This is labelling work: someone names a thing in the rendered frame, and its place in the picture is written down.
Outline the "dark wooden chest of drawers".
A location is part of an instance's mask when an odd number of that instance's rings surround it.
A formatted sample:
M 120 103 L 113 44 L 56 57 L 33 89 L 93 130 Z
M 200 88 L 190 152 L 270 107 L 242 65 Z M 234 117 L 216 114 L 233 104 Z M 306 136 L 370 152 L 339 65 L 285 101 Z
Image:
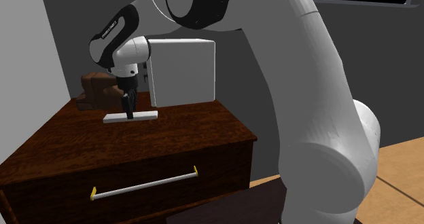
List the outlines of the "dark wooden chest of drawers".
M 104 116 L 70 100 L 0 164 L 6 224 L 166 224 L 249 187 L 256 137 L 218 101 Z

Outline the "brown carved wooden figure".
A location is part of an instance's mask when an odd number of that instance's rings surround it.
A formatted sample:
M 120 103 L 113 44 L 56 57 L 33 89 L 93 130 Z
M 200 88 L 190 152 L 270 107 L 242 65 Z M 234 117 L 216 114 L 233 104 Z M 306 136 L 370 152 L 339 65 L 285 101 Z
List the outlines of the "brown carved wooden figure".
M 115 109 L 123 111 L 121 97 L 115 77 L 103 72 L 90 72 L 81 77 L 83 93 L 76 98 L 80 111 L 95 109 Z

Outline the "flat white rectangular slab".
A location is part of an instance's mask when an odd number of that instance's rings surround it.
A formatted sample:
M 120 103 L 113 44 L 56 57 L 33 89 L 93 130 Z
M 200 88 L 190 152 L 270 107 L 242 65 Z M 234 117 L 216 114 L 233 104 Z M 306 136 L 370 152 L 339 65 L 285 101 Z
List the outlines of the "flat white rectangular slab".
M 157 111 L 140 111 L 133 112 L 132 118 L 128 118 L 126 113 L 110 113 L 106 114 L 103 118 L 104 124 L 118 123 L 118 122 L 136 122 L 144 120 L 158 119 Z

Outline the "white box appliance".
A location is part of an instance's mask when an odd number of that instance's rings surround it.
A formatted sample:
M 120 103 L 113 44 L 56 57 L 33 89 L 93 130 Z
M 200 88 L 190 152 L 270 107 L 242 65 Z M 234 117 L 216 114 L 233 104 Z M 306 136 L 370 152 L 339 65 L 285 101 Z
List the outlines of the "white box appliance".
M 152 107 L 215 100 L 215 42 L 150 39 L 147 78 Z

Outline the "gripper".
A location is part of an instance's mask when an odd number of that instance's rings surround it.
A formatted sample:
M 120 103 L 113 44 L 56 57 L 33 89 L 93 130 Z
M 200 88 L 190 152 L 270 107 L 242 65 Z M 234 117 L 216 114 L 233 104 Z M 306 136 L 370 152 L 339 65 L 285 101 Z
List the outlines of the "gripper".
M 133 113 L 137 107 L 138 77 L 136 75 L 116 77 L 116 81 L 118 88 L 124 92 L 121 97 L 122 109 L 125 111 L 127 119 L 133 119 Z

